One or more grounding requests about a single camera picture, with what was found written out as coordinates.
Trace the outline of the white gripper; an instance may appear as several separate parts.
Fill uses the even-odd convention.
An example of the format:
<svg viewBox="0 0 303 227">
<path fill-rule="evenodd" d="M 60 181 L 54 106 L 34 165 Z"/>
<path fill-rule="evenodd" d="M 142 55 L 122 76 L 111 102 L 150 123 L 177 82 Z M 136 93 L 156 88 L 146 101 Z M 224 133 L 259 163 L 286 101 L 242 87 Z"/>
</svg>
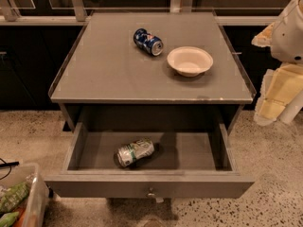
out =
<svg viewBox="0 0 303 227">
<path fill-rule="evenodd" d="M 303 0 L 291 0 L 251 44 L 271 46 L 272 57 L 283 61 L 263 77 L 254 120 L 261 126 L 277 120 L 290 124 L 303 108 Z"/>
</svg>

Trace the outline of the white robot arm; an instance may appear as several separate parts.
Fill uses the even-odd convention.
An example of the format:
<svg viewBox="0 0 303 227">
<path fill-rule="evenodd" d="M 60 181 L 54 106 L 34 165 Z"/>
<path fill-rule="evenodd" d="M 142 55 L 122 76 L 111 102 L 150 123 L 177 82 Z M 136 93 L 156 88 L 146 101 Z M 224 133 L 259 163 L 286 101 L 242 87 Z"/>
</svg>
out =
<svg viewBox="0 0 303 227">
<path fill-rule="evenodd" d="M 303 107 L 303 0 L 291 0 L 252 45 L 269 47 L 271 56 L 281 62 L 263 76 L 254 120 L 261 126 L 277 119 L 289 124 Z"/>
</svg>

